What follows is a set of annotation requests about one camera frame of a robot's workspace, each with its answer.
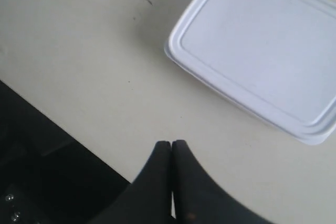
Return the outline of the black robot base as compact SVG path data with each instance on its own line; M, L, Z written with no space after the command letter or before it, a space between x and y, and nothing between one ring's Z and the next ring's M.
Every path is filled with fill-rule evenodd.
M1 84L1 191L19 189L52 223L86 223L129 182Z

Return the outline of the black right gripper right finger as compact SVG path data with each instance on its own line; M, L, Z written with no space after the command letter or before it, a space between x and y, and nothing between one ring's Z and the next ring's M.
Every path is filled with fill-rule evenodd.
M172 143L172 172L177 223L265 223L210 177L184 140Z

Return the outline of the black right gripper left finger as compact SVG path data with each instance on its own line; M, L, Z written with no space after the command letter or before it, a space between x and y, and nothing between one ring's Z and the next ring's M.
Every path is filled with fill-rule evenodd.
M171 144L158 141L146 164L116 201L90 223L172 223Z

